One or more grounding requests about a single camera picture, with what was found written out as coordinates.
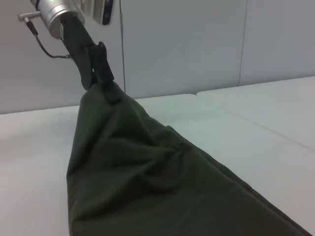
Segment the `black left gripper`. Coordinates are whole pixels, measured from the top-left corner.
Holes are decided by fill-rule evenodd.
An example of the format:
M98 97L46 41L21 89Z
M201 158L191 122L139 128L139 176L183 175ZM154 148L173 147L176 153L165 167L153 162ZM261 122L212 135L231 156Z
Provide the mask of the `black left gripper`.
M120 88L107 60L107 50L103 42L95 44L79 17L73 13L61 16L62 42L75 62L85 90L99 84L109 103L120 103Z

